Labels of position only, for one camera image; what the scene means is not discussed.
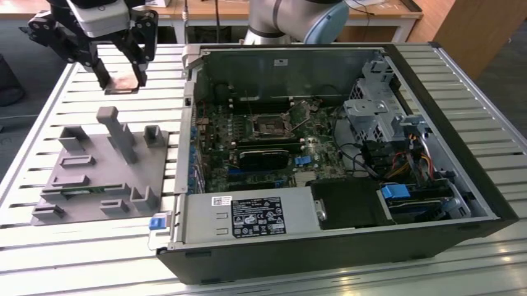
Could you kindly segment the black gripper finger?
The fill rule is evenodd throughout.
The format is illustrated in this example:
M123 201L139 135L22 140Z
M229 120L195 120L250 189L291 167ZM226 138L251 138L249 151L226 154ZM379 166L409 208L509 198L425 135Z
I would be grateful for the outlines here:
M159 14L154 10L133 9L130 17L133 24L118 33L116 47L133 64L139 88L146 85L149 63L157 55Z
M84 34L71 10L40 11L19 30L35 43L50 47L64 61L80 63L95 73L100 87L107 88L111 77L96 44Z

